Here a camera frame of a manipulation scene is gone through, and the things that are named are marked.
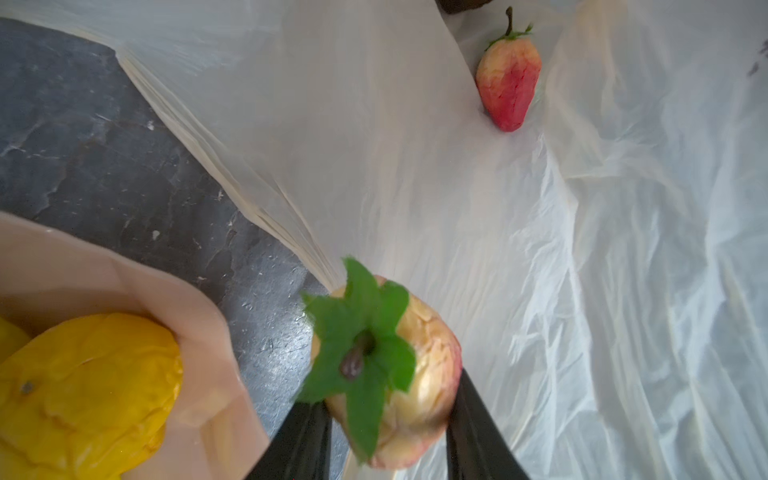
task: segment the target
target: dark stone surface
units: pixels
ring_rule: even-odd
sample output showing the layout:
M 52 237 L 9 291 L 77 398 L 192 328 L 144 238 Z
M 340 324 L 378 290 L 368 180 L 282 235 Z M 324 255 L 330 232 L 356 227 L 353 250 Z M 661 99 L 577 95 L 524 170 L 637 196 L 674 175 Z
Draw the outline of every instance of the dark stone surface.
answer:
M 323 288 L 235 208 L 162 124 L 109 48 L 0 19 L 0 210 L 197 286 L 229 323 L 274 435 L 306 372 L 298 292 Z M 347 444 L 334 427 L 332 478 Z

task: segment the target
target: red strawberry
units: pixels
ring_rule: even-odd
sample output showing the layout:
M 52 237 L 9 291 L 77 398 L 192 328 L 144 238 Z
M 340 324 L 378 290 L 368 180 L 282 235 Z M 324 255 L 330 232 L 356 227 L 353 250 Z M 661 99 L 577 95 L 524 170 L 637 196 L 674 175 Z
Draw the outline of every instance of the red strawberry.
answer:
M 507 8 L 509 26 L 493 41 L 478 66 L 475 82 L 480 98 L 493 122 L 503 131 L 523 125 L 541 71 L 541 57 L 525 31 L 512 31 L 512 7 Z

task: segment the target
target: brown paper bag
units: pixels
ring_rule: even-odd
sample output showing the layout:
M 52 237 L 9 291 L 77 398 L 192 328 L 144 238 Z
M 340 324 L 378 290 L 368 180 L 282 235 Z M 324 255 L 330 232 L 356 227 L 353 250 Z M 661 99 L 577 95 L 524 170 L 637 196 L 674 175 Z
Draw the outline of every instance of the brown paper bag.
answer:
M 123 480 L 241 480 L 269 439 L 240 381 L 229 329 L 202 293 L 110 250 L 0 213 L 0 315 L 31 335 L 126 312 L 176 334 L 184 383 L 162 448 Z

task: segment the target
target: wrinkled plastic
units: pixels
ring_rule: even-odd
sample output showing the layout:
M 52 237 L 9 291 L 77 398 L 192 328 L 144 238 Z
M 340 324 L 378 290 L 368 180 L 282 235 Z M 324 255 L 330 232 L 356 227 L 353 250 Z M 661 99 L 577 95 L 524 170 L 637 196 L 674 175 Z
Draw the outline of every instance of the wrinkled plastic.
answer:
M 544 62 L 514 134 L 472 79 L 501 0 L 0 15 L 114 48 L 326 287 L 353 254 L 435 307 L 532 478 L 768 478 L 768 3 L 511 3 Z M 445 478 L 442 448 L 398 477 Z
M 0 316 L 38 335 L 105 312 L 156 319 L 174 332 L 184 363 L 162 447 L 123 480 L 241 480 L 269 439 L 218 308 L 174 276 L 0 212 Z

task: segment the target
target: yellow fruit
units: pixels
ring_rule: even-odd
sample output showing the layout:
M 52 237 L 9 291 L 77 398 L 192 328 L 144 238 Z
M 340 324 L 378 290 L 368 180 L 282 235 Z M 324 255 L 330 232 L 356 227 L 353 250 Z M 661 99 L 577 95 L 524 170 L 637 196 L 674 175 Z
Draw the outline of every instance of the yellow fruit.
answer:
M 29 335 L 0 316 L 0 363 L 29 342 Z
M 47 330 L 0 365 L 0 478 L 117 478 L 160 448 L 181 377 L 173 334 L 148 319 Z

